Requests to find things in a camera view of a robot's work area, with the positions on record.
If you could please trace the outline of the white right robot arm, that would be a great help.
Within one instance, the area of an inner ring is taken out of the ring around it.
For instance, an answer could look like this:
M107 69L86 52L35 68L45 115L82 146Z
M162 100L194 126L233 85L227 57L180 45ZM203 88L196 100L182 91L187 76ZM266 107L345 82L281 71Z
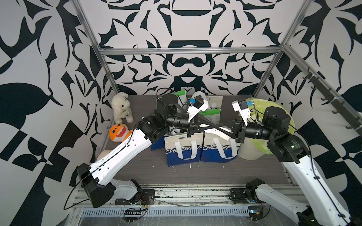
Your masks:
M284 109L271 106L266 108L260 124L233 120L217 125L216 130L240 143L245 138L266 140L268 149L296 180L308 204L273 190L261 179L247 183L242 195L232 193L231 200L267 203L299 226L353 226L351 215L339 204L314 166L309 145L288 132L290 120Z

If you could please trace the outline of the white receipt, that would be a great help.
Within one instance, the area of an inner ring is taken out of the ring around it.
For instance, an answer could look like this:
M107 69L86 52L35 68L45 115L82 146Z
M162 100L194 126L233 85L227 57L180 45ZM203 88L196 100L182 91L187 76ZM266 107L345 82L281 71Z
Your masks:
M220 127L219 129L207 129L204 132L205 133L210 133L210 134L214 134L217 135L219 137L221 137L224 140L229 140L231 137L230 135L227 135L227 132L231 132L232 130L230 130L228 127Z

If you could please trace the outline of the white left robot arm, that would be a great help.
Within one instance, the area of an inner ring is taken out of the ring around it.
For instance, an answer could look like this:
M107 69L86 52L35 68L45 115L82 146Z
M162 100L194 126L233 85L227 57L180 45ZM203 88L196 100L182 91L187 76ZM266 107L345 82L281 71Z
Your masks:
M216 124L200 115L207 110L208 101L202 96L190 98L185 107L174 94L166 94L156 102L156 109L136 123L132 134L123 143L100 160L77 168L77 174L88 200L94 208L101 207L112 198L138 202L142 188L135 180L115 180L114 176L135 156L150 147L170 127L186 129L191 137L197 131L214 128Z

